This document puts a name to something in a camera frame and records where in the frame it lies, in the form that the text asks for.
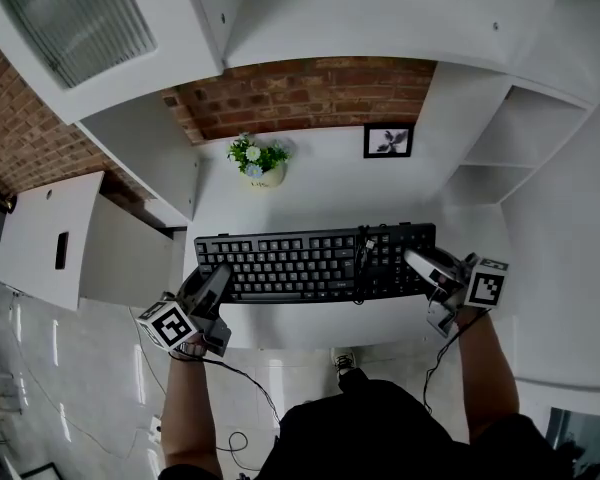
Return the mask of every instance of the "framed photo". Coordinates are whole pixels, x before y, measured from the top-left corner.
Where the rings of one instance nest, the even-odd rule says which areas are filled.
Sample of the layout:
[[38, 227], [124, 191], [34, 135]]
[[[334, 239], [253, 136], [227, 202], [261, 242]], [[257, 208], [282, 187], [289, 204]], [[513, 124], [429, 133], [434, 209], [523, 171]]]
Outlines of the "framed photo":
[[364, 157], [411, 156], [413, 123], [368, 123], [364, 125]]

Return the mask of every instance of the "person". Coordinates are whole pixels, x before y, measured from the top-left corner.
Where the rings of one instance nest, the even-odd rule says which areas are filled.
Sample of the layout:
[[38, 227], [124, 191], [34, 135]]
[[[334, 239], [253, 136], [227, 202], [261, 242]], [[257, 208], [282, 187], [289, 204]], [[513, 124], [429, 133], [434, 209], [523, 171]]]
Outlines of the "person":
[[[460, 311], [458, 327], [477, 311]], [[335, 349], [342, 394], [289, 410], [257, 478], [570, 478], [531, 420], [519, 414], [516, 384], [490, 316], [467, 328], [459, 343], [469, 445], [454, 442], [399, 386], [369, 380], [351, 349]], [[171, 361], [162, 446], [167, 468], [160, 480], [222, 478], [203, 363]]]

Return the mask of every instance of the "red brick wall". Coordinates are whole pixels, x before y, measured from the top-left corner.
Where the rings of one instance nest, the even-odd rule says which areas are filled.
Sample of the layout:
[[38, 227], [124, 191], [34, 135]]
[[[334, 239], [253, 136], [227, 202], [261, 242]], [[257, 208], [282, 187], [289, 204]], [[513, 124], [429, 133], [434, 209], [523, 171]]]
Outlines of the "red brick wall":
[[149, 193], [35, 95], [0, 51], [0, 192], [104, 170], [102, 192], [124, 206]]
[[389, 57], [325, 57], [225, 70], [163, 91], [194, 144], [238, 135], [415, 122], [435, 62]]

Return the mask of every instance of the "keyboard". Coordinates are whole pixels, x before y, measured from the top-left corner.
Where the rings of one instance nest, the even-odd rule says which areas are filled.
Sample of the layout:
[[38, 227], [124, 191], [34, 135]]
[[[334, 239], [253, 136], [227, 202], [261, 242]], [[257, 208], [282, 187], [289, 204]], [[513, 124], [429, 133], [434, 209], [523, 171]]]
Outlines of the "keyboard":
[[[359, 249], [368, 240], [365, 268]], [[233, 271], [223, 302], [314, 303], [425, 293], [427, 283], [404, 259], [405, 248], [433, 249], [433, 224], [217, 235], [194, 240], [203, 278], [222, 263]]]

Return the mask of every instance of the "potted plant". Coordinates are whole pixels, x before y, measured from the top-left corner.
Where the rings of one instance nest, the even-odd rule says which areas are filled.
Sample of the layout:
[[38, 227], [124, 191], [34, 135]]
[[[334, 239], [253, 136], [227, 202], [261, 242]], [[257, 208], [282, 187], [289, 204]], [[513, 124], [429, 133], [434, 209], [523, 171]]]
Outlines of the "potted plant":
[[241, 133], [229, 146], [227, 158], [238, 163], [238, 169], [251, 186], [271, 188], [282, 183], [284, 163], [291, 154], [277, 142], [260, 147], [248, 133]]

